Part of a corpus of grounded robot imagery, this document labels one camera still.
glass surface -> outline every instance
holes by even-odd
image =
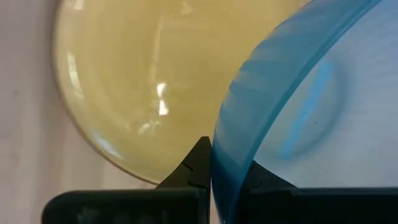
[[[64,0],[54,59],[82,133],[124,170],[159,183],[211,136],[251,50],[307,0]]]

